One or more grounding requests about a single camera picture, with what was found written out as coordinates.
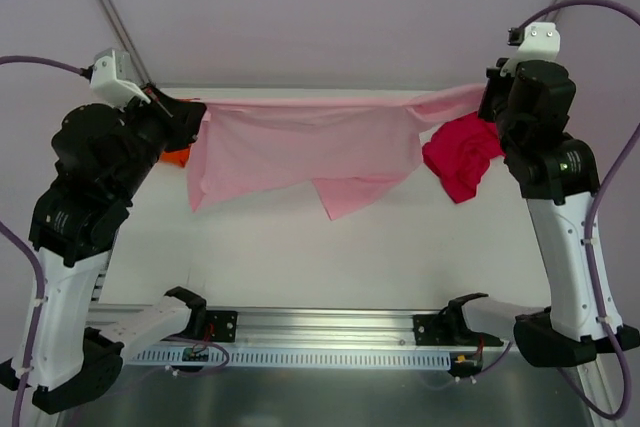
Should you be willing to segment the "light pink t shirt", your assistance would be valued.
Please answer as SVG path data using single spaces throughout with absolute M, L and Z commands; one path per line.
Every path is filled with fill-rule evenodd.
M 483 91 L 208 100 L 187 164 L 190 206 L 311 182 L 339 219 L 409 177 L 422 162 L 421 134 L 474 112 Z

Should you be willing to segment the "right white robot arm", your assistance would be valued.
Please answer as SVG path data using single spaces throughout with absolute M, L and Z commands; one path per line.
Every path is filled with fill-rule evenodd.
M 566 368 L 639 345 L 608 288 L 593 207 L 601 185 L 595 156 L 565 131 L 576 85 L 561 65 L 527 60 L 486 72 L 478 111 L 494 123 L 504 162 L 531 218 L 551 303 L 525 308 L 476 293 L 449 302 L 443 331 L 465 344 L 481 334 L 514 342 L 534 367 Z

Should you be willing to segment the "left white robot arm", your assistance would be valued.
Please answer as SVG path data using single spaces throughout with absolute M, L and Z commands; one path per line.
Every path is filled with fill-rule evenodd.
M 133 199 L 165 152 L 197 138 L 206 107 L 153 85 L 120 108 L 102 103 L 69 112 L 53 136 L 55 180 L 35 204 L 21 250 L 32 264 L 32 314 L 22 350 L 1 366 L 1 382 L 57 414 L 104 395 L 123 365 L 153 344 L 179 335 L 199 339 L 206 302 L 183 287 L 102 329 L 87 325 L 97 282 Z

